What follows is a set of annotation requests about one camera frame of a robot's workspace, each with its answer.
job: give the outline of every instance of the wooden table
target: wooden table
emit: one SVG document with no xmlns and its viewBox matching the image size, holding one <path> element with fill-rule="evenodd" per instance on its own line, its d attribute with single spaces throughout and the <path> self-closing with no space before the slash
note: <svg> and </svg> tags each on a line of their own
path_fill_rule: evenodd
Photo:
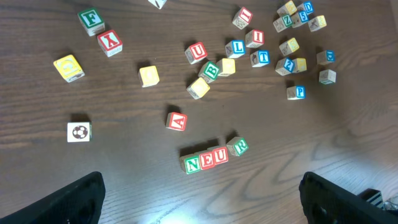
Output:
<svg viewBox="0 0 398 224">
<path fill-rule="evenodd" d="M 106 198 L 100 223 L 306 223 L 298 186 L 306 171 L 354 194 L 371 187 L 398 192 L 398 35 L 388 0 L 313 0 L 328 26 L 275 31 L 282 1 L 146 0 L 0 2 L 0 217 L 100 171 Z M 123 51 L 107 58 L 77 12 L 97 7 Z M 231 20 L 245 6 L 245 30 Z M 272 65 L 211 84 L 201 100 L 186 91 L 204 61 L 190 65 L 187 45 L 202 41 L 208 60 L 251 29 L 265 33 Z M 295 37 L 291 58 L 308 71 L 274 71 L 279 44 Z M 337 83 L 321 85 L 316 53 L 331 49 Z M 65 82 L 53 61 L 72 53 L 86 77 Z M 141 88 L 137 70 L 156 65 L 160 83 Z M 288 101 L 286 86 L 305 85 Z M 185 132 L 166 115 L 188 115 Z M 89 118 L 93 139 L 68 144 L 67 122 Z M 250 149 L 227 164 L 186 175 L 179 156 L 244 136 Z"/>
</svg>

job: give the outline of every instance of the alphabet cube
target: alphabet cube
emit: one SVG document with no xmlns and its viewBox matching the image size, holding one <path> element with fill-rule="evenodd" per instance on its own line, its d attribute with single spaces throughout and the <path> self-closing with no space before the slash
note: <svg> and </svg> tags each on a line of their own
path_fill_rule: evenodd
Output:
<svg viewBox="0 0 398 224">
<path fill-rule="evenodd" d="M 308 15 L 305 11 L 300 11 L 292 16 L 293 28 L 302 26 L 309 21 Z"/>
<path fill-rule="evenodd" d="M 308 26 L 310 27 L 311 32 L 315 32 L 320 30 L 326 26 L 325 16 L 317 16 L 308 22 Z"/>
<path fill-rule="evenodd" d="M 252 17 L 253 13 L 251 13 L 245 7 L 242 7 L 241 10 L 236 13 L 234 19 L 232 20 L 232 23 L 239 29 L 243 29 L 249 25 Z"/>
<path fill-rule="evenodd" d="M 288 100 L 301 100 L 305 99 L 305 88 L 304 86 L 292 86 L 286 89 Z"/>
<path fill-rule="evenodd" d="M 294 5 L 293 1 L 289 1 L 286 4 L 284 4 L 282 7 L 280 7 L 276 12 L 280 17 L 288 14 L 288 15 L 293 15 L 297 11 L 296 6 Z"/>
<path fill-rule="evenodd" d="M 96 8 L 81 11 L 78 13 L 78 17 L 90 37 L 105 30 L 104 20 L 102 20 Z"/>
<path fill-rule="evenodd" d="M 263 67 L 270 64 L 268 50 L 258 50 L 250 55 L 250 61 L 252 67 Z"/>
<path fill-rule="evenodd" d="M 164 4 L 166 4 L 167 0 L 148 0 L 150 3 L 152 3 L 154 6 L 156 6 L 158 9 L 162 9 Z"/>
<path fill-rule="evenodd" d="M 243 40 L 232 40 L 225 45 L 225 51 L 228 58 L 238 58 L 246 53 Z"/>
<path fill-rule="evenodd" d="M 203 78 L 198 78 L 190 86 L 188 86 L 187 91 L 195 100 L 197 100 L 202 98 L 207 91 L 209 91 L 209 89 L 210 86 L 207 85 L 206 81 Z"/>
<path fill-rule="evenodd" d="M 201 171 L 198 155 L 190 154 L 180 157 L 180 165 L 186 174 L 193 174 Z"/>
<path fill-rule="evenodd" d="M 185 131 L 187 125 L 187 115 L 171 112 L 167 115 L 166 128 L 176 131 Z"/>
<path fill-rule="evenodd" d="M 207 57 L 207 52 L 203 43 L 199 42 L 189 46 L 185 51 L 185 55 L 187 56 L 189 63 L 192 65 Z"/>
<path fill-rule="evenodd" d="M 322 71 L 319 73 L 319 82 L 324 85 L 336 83 L 336 75 L 337 73 L 330 69 Z"/>
<path fill-rule="evenodd" d="M 159 75 L 157 73 L 156 66 L 140 68 L 138 78 L 143 88 L 158 84 Z"/>
<path fill-rule="evenodd" d="M 284 56 L 290 55 L 300 48 L 299 43 L 297 43 L 296 38 L 291 38 L 290 40 L 279 45 L 279 49 Z"/>
<path fill-rule="evenodd" d="M 91 139 L 90 122 L 70 122 L 67 127 L 68 142 L 88 142 Z"/>
<path fill-rule="evenodd" d="M 204 150 L 204 151 L 196 152 L 195 155 L 199 156 L 201 170 L 211 169 L 216 166 L 213 151 Z"/>
<path fill-rule="evenodd" d="M 123 50 L 123 43 L 114 30 L 109 30 L 98 35 L 97 39 L 99 46 L 108 57 L 111 57 Z"/>
<path fill-rule="evenodd" d="M 277 32 L 282 32 L 293 25 L 290 15 L 284 15 L 274 21 L 274 27 Z"/>
<path fill-rule="evenodd" d="M 220 69 L 213 62 L 207 62 L 202 66 L 198 77 L 202 77 L 207 83 L 211 83 L 217 79 Z"/>
<path fill-rule="evenodd" d="M 282 76 L 288 75 L 294 71 L 294 66 L 294 62 L 291 59 L 284 58 L 276 64 L 275 72 Z"/>
<path fill-rule="evenodd" d="M 301 5 L 297 6 L 298 11 L 305 11 L 308 15 L 313 13 L 312 3 L 310 1 L 303 2 Z"/>
<path fill-rule="evenodd" d="M 235 60 L 223 58 L 217 62 L 218 68 L 220 71 L 218 72 L 218 76 L 228 77 L 235 73 Z"/>
<path fill-rule="evenodd" d="M 214 161 L 216 166 L 225 162 L 228 162 L 228 150 L 225 146 L 215 146 L 207 149 L 213 151 Z"/>
<path fill-rule="evenodd" d="M 335 62 L 335 52 L 332 50 L 326 50 L 324 52 L 317 53 L 317 62 L 319 65 L 327 65 Z"/>
<path fill-rule="evenodd" d="M 264 44 L 264 32 L 259 30 L 252 30 L 246 34 L 246 47 L 258 48 Z"/>
<path fill-rule="evenodd" d="M 296 58 L 293 60 L 294 70 L 293 73 L 307 71 L 307 61 L 305 58 Z"/>
<path fill-rule="evenodd" d="M 242 154 L 249 149 L 248 144 L 242 137 L 233 138 L 226 144 L 226 147 L 228 148 L 229 152 L 234 156 L 242 156 Z"/>
<path fill-rule="evenodd" d="M 73 55 L 68 55 L 54 61 L 54 66 L 68 83 L 85 76 L 83 69 L 81 69 Z"/>
</svg>

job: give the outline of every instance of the wood grain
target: wood grain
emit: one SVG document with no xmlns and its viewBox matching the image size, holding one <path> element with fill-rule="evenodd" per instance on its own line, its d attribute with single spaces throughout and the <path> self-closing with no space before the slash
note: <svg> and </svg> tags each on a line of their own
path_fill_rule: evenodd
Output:
<svg viewBox="0 0 398 224">
<path fill-rule="evenodd" d="M 328 26 L 278 34 L 282 1 L 3 0 L 0 2 L 0 217 L 92 172 L 106 199 L 100 223 L 306 223 L 298 186 L 314 171 L 358 194 L 398 192 L 398 36 L 388 0 L 313 0 Z M 77 12 L 97 7 L 123 51 L 107 58 Z M 231 20 L 239 6 L 254 13 L 246 30 Z M 202 41 L 216 62 L 224 45 L 263 30 L 270 66 L 220 78 L 201 100 L 185 90 L 202 63 L 184 50 Z M 291 58 L 308 71 L 274 71 L 278 46 L 295 37 Z M 337 83 L 323 86 L 316 53 L 332 49 Z M 65 82 L 52 62 L 73 53 L 86 77 Z M 137 70 L 156 65 L 160 83 L 139 86 Z M 286 86 L 305 85 L 307 99 L 286 100 Z M 185 132 L 165 128 L 169 109 L 188 115 Z M 87 114 L 93 140 L 67 144 L 71 118 Z M 185 175 L 181 154 L 225 144 L 238 134 L 250 149 L 207 172 Z"/>
</svg>

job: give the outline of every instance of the soccer ball icon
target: soccer ball icon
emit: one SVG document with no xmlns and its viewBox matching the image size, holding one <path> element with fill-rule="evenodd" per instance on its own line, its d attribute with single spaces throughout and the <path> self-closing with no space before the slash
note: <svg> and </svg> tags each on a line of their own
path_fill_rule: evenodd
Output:
<svg viewBox="0 0 398 224">
<path fill-rule="evenodd" d="M 77 127 L 73 128 L 72 134 L 73 134 L 73 137 L 75 137 L 77 139 L 83 139 L 87 136 L 88 130 L 84 126 L 77 126 Z"/>
</svg>

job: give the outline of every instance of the yellow block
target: yellow block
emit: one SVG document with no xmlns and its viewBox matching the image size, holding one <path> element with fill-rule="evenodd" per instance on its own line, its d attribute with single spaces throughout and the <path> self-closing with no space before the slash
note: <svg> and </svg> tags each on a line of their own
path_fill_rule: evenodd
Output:
<svg viewBox="0 0 398 224">
<path fill-rule="evenodd" d="M 296 70 L 297 72 L 307 71 L 307 61 L 305 58 L 297 58 Z"/>
<path fill-rule="evenodd" d="M 235 73 L 235 60 L 223 58 L 223 73 L 234 74 Z"/>
<path fill-rule="evenodd" d="M 83 72 L 79 63 L 73 55 L 68 55 L 61 59 L 54 61 L 54 66 L 61 74 L 62 78 L 67 79 L 78 73 Z"/>
<path fill-rule="evenodd" d="M 210 90 L 210 86 L 207 85 L 203 78 L 198 78 L 192 83 L 191 89 L 199 96 L 199 98 L 202 98 L 207 91 Z"/>
<path fill-rule="evenodd" d="M 159 74 L 156 66 L 149 66 L 139 69 L 141 76 L 142 87 L 153 86 L 159 82 Z"/>
<path fill-rule="evenodd" d="M 318 19 L 318 23 L 319 23 L 319 28 L 323 28 L 327 25 L 325 16 L 317 16 L 317 19 Z"/>
<path fill-rule="evenodd" d="M 300 48 L 299 43 L 297 43 L 297 40 L 294 37 L 287 41 L 287 45 L 289 45 L 292 52 L 295 52 Z"/>
<path fill-rule="evenodd" d="M 297 8 L 294 5 L 293 1 L 289 1 L 288 3 L 285 4 L 285 6 L 286 6 L 286 9 L 288 10 L 290 16 L 293 15 L 297 11 Z"/>
</svg>

